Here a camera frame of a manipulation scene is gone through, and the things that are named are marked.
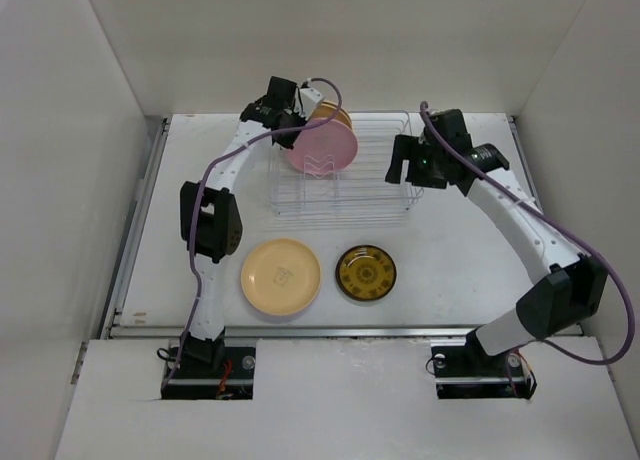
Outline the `orange plastic plate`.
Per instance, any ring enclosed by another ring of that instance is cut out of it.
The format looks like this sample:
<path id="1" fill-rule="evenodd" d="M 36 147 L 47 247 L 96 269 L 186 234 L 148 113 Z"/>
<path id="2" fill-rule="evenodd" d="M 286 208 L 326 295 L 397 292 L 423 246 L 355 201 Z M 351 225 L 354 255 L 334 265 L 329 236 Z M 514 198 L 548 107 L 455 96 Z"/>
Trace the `orange plastic plate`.
<path id="1" fill-rule="evenodd" d="M 313 111 L 309 119 L 309 123 L 319 124 L 328 119 L 331 119 L 334 122 L 339 122 L 350 130 L 353 129 L 353 123 L 349 113 L 342 107 L 338 107 L 336 103 L 330 101 L 323 101 Z"/>
<path id="2" fill-rule="evenodd" d="M 247 256 L 241 287 L 258 311 L 285 317 L 307 308 L 322 284 L 322 269 L 315 253 L 304 243 L 288 238 L 264 242 Z"/>

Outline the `pink plastic plate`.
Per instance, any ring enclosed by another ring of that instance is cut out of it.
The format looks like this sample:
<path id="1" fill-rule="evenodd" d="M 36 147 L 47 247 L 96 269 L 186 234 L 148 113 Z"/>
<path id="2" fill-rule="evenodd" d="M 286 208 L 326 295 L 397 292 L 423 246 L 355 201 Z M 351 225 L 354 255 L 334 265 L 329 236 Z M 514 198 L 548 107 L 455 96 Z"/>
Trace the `pink plastic plate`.
<path id="1" fill-rule="evenodd" d="M 324 176 L 347 168 L 356 158 L 358 149 L 353 130 L 332 120 L 301 132 L 294 148 L 285 151 L 285 158 L 302 173 Z"/>

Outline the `yellow brown patterned dish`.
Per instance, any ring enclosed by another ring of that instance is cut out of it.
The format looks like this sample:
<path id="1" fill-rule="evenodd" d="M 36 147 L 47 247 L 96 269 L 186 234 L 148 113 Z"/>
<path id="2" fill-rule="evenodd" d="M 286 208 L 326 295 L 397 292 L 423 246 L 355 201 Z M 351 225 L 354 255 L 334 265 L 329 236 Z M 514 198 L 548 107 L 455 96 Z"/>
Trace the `yellow brown patterned dish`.
<path id="1" fill-rule="evenodd" d="M 394 288 L 398 270 L 391 255 L 379 246 L 362 244 L 338 259 L 334 278 L 339 290 L 360 303 L 375 302 Z"/>

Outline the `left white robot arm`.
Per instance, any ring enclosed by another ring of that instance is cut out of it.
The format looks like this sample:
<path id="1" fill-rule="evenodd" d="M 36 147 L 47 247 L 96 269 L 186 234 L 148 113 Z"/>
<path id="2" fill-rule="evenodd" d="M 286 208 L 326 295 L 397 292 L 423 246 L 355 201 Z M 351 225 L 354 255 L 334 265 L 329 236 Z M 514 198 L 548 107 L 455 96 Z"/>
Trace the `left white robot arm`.
<path id="1" fill-rule="evenodd" d="M 206 287 L 210 280 L 197 260 L 217 265 L 237 250 L 243 225 L 234 187 L 241 173 L 251 166 L 264 139 L 291 149 L 323 99 L 309 81 L 298 84 L 273 76 L 266 93 L 241 112 L 224 153 L 211 161 L 199 181 L 186 182 L 180 189 L 180 231 L 196 294 L 178 354 L 201 376 L 213 376 L 223 367 L 224 353 L 216 341 L 224 330 L 224 318 L 215 311 Z"/>

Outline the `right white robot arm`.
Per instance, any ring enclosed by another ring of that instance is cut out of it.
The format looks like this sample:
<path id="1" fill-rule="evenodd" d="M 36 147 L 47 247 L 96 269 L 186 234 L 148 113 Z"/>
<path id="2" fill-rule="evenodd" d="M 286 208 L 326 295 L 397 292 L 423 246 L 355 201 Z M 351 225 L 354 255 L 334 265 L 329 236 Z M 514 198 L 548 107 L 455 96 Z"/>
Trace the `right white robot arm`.
<path id="1" fill-rule="evenodd" d="M 540 219 L 535 202 L 497 147 L 473 145 L 461 111 L 429 119 L 420 135 L 395 137 L 386 182 L 457 187 L 494 223 L 532 282 L 511 310 L 468 334 L 463 361 L 470 371 L 484 374 L 508 351 L 594 315 L 607 273 L 599 260 Z"/>

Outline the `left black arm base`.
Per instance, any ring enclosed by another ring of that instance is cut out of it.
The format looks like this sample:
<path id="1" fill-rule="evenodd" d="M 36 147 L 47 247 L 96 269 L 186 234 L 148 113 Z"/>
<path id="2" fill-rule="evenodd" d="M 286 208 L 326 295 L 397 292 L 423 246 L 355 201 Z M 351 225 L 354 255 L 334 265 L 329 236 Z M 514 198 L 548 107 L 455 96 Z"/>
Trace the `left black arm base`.
<path id="1" fill-rule="evenodd" d="M 165 363 L 162 400 L 252 400 L 256 345 L 226 345 L 189 339 L 186 345 L 159 348 Z"/>

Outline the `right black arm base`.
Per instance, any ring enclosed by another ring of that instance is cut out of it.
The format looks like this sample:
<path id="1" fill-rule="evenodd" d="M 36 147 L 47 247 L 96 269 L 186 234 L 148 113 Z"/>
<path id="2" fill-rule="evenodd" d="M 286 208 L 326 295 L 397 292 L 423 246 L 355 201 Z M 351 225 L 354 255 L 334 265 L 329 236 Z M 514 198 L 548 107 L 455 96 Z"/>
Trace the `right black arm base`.
<path id="1" fill-rule="evenodd" d="M 439 400 L 531 400 L 538 381 L 519 351 L 472 359 L 462 345 L 434 344 L 425 370 L 435 379 Z"/>

